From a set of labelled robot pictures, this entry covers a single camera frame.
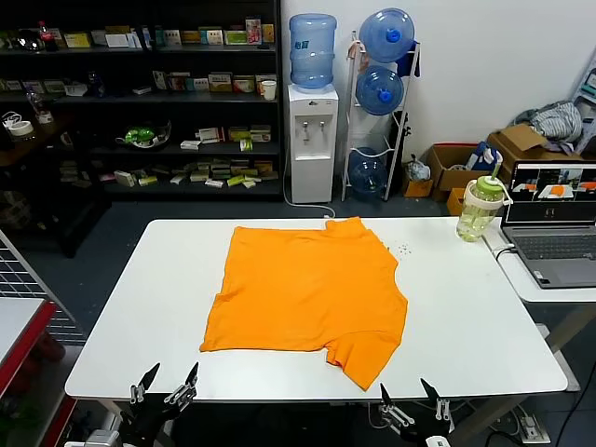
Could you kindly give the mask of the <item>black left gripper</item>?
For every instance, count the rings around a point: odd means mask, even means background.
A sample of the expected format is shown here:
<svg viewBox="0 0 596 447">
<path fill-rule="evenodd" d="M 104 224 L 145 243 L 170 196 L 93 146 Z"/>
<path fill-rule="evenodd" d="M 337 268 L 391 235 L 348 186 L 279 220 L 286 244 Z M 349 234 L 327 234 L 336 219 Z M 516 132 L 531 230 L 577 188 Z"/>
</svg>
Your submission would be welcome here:
<svg viewBox="0 0 596 447">
<path fill-rule="evenodd" d="M 124 443 L 154 443 L 161 428 L 176 419 L 196 396 L 199 362 L 191 368 L 185 382 L 168 396 L 146 394 L 155 380 L 160 363 L 146 372 L 137 385 L 130 386 L 130 410 L 120 412 L 120 438 Z"/>
</svg>

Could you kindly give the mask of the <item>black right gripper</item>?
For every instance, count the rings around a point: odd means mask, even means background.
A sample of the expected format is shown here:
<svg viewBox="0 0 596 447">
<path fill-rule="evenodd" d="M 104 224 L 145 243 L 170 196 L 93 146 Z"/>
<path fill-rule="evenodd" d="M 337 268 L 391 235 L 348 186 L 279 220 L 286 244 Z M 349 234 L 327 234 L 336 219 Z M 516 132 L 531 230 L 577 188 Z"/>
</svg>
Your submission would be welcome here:
<svg viewBox="0 0 596 447">
<path fill-rule="evenodd" d="M 385 386 L 380 384 L 382 404 L 379 411 L 384 420 L 392 427 L 398 427 L 400 437 L 409 443 L 448 443 L 452 423 L 450 401 L 442 398 L 436 388 L 424 378 L 421 385 L 429 400 L 435 404 L 435 418 L 415 421 L 400 409 L 390 398 Z"/>
</svg>

